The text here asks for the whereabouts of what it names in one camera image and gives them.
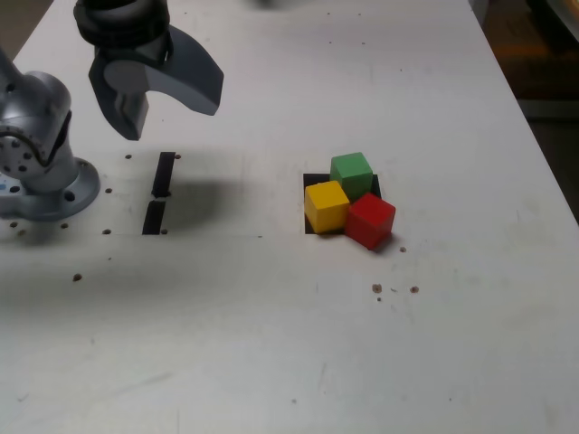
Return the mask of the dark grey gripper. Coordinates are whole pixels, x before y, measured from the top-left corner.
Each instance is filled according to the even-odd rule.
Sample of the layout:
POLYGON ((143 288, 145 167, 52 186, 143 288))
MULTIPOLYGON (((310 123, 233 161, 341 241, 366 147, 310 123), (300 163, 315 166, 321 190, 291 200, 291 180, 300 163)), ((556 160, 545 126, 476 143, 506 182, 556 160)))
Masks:
POLYGON ((125 139, 139 140, 148 101, 145 93, 114 90, 105 80, 107 62, 145 63, 150 90, 178 100, 194 112, 214 116, 224 74, 209 52, 187 33, 168 27, 156 39, 129 48, 96 48, 89 71, 91 86, 104 118, 125 139))

